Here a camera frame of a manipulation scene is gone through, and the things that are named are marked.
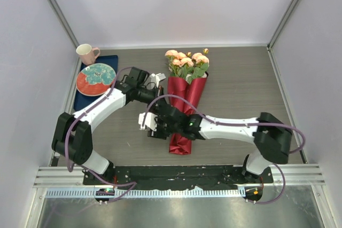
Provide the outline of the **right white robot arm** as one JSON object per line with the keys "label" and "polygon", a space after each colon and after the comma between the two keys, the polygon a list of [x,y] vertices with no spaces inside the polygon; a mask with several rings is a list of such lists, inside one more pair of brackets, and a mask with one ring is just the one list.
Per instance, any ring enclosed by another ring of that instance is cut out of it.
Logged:
{"label": "right white robot arm", "polygon": [[189,141],[228,139],[254,145],[256,149],[246,156],[240,173],[249,183],[259,180],[271,164],[287,164],[289,160],[292,131],[269,113],[244,120],[222,119],[185,114],[161,101],[140,114],[138,123],[141,129],[149,129],[150,137],[160,139],[178,135]]}

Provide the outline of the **pink fake flower bouquet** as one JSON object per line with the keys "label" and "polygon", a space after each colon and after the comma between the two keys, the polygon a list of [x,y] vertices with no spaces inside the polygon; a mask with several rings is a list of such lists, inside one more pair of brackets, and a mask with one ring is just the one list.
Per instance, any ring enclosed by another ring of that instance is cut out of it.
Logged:
{"label": "pink fake flower bouquet", "polygon": [[189,84],[196,78],[208,77],[209,49],[197,53],[183,53],[168,50],[165,57],[168,59],[168,69],[172,77],[185,79]]}

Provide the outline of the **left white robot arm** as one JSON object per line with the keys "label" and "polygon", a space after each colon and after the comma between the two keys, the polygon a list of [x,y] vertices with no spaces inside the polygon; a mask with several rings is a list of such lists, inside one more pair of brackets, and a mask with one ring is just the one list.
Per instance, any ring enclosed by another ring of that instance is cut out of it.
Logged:
{"label": "left white robot arm", "polygon": [[163,73],[150,74],[136,67],[129,67],[129,74],[122,80],[116,76],[104,95],[74,114],[59,115],[52,140],[52,150],[64,156],[69,171],[77,164],[95,172],[95,178],[103,185],[114,177],[114,164],[94,150],[92,133],[115,111],[132,101],[150,104],[161,92],[159,83]]}

